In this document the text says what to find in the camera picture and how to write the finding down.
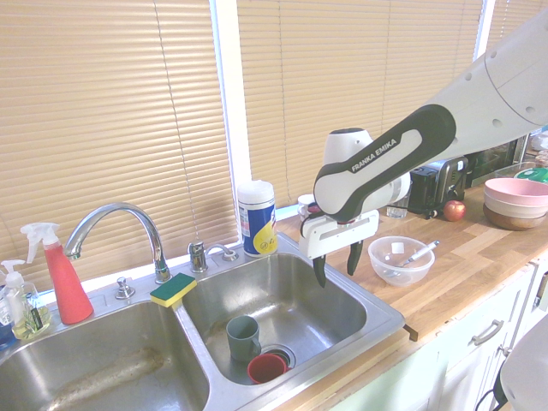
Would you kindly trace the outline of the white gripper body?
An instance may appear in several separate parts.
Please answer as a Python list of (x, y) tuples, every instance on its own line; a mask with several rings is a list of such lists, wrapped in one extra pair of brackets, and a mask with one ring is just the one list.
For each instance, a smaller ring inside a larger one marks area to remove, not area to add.
[(378, 224), (378, 210), (360, 214), (351, 223), (338, 223), (327, 216), (310, 217), (301, 225), (299, 250), (316, 259), (373, 236)]

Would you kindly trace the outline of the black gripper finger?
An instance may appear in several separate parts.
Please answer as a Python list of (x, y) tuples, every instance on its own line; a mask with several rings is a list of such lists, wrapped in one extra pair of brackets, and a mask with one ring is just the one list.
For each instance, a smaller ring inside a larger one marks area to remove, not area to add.
[(324, 288), (326, 285), (326, 275), (325, 275), (325, 262), (326, 262), (326, 256), (321, 255), (314, 259), (312, 259), (313, 262), (313, 270), (316, 277), (316, 280), (321, 288)]
[(360, 261), (363, 249), (363, 241), (357, 241), (350, 245), (350, 253), (347, 261), (347, 273), (353, 276)]

